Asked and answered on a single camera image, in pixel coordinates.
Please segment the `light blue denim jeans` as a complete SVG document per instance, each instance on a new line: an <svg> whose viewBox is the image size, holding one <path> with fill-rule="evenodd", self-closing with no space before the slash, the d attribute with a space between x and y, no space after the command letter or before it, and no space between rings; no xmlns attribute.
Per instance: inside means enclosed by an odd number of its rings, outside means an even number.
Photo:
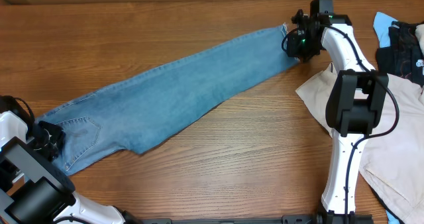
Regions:
<svg viewBox="0 0 424 224"><path fill-rule="evenodd" d="M54 165L75 174L119 150L143 154L231 97L293 67L284 25L234 38L64 103L40 117L65 132Z"/></svg>

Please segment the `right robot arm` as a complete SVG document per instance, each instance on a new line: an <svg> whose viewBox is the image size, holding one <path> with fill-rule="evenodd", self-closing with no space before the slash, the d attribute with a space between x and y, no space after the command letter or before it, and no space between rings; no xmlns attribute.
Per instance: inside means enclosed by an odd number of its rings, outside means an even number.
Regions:
<svg viewBox="0 0 424 224"><path fill-rule="evenodd" d="M305 62L326 50L337 78L325 107L333 150L329 177L315 214L287 215L289 223L372 223L371 215L356 214L355 191L362 152L378 126L388 91L388 77L365 59L346 15L298 11L296 28L282 41L289 57Z"/></svg>

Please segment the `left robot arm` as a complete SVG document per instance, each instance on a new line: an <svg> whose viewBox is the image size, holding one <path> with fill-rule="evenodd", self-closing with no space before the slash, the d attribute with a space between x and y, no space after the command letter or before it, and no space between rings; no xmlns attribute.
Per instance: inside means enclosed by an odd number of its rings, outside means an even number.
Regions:
<svg viewBox="0 0 424 224"><path fill-rule="evenodd" d="M74 184L49 159L56 156L60 127L37 127L27 103L1 96L1 222L129 224L137 219L114 206L76 192Z"/></svg>

